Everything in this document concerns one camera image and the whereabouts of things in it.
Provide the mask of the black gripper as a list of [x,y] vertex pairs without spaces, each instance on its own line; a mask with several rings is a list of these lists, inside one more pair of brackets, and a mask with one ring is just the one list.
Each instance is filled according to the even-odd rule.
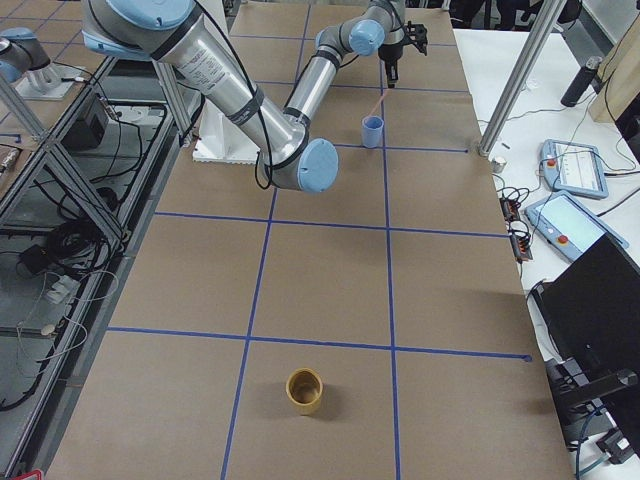
[[378,49],[378,57],[385,64],[387,87],[393,89],[399,80],[398,61],[406,46],[414,46],[427,55],[427,28],[424,24],[408,21],[403,27],[392,31]]

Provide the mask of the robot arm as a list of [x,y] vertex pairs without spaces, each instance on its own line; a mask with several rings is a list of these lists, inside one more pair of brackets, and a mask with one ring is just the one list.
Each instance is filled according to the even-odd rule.
[[323,192],[334,183],[334,145],[310,136],[310,123],[343,58],[377,55],[387,84],[398,81],[406,46],[425,52],[427,29],[405,18],[401,1],[371,1],[362,15],[328,26],[316,51],[279,109],[250,79],[223,32],[195,1],[84,1],[85,46],[105,56],[171,65],[259,149],[256,175],[280,189]]

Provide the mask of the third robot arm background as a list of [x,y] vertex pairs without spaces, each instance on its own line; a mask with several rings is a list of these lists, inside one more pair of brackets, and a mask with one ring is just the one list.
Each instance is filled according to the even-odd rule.
[[1,77],[27,100],[61,100],[81,71],[55,64],[34,32],[26,27],[1,32]]

